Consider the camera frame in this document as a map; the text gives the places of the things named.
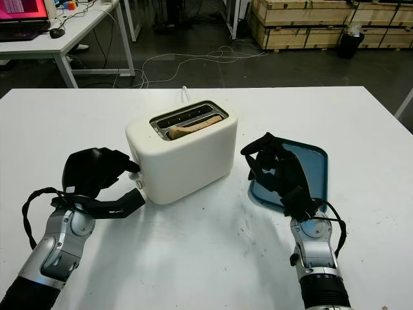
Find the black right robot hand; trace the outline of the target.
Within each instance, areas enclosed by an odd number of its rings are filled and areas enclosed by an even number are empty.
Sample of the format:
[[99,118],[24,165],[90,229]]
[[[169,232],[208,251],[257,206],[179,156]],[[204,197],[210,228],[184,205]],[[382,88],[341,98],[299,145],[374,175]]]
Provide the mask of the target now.
[[283,139],[267,132],[261,138],[241,149],[255,180],[270,192],[284,198],[290,193],[301,192],[310,196],[308,181],[297,156],[283,146]]

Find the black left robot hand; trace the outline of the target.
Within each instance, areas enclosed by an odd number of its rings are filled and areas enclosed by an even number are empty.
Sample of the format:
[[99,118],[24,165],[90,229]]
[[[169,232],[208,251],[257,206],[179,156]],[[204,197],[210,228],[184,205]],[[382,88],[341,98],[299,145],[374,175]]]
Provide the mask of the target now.
[[137,173],[140,167],[130,157],[106,147],[80,150],[69,155],[62,176],[67,194],[96,198],[111,187],[124,172]]

